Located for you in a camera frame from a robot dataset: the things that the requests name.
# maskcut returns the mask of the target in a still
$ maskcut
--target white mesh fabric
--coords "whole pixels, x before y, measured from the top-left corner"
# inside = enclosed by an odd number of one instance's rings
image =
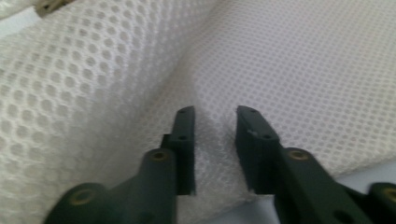
[[[33,6],[37,2],[38,0],[0,0],[0,20]]]
[[[77,183],[129,177],[185,105],[198,195],[180,197],[181,223],[248,198],[237,105],[334,175],[395,158],[393,1],[222,1],[198,29],[213,4],[78,1],[0,43],[1,223],[39,223]]]

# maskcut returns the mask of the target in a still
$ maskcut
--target gray surface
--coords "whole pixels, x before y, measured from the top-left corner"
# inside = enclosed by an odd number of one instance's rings
[[[338,181],[360,192],[366,192],[371,183],[396,183],[396,161],[338,178]],[[246,203],[202,224],[278,224],[272,197]]]

